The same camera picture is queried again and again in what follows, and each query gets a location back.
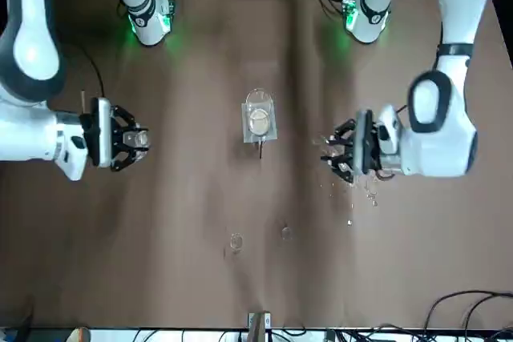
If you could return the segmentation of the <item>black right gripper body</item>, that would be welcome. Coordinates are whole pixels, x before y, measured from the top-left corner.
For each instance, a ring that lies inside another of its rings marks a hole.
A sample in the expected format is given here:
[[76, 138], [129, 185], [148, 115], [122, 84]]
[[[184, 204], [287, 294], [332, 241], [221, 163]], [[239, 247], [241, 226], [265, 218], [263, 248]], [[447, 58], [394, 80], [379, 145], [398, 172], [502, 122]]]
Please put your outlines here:
[[120, 144], [112, 140], [112, 107], [108, 99], [93, 98], [90, 111], [79, 116], [88, 156], [93, 165], [99, 168], [111, 168], [113, 146]]

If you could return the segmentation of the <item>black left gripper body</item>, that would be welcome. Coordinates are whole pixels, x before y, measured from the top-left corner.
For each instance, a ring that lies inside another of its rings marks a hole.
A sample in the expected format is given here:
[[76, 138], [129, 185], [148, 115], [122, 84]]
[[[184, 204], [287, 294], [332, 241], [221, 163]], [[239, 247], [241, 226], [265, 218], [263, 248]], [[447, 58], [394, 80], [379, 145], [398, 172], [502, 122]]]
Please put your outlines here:
[[381, 169], [378, 131], [371, 111], [359, 111], [356, 115], [352, 169], [357, 176]]

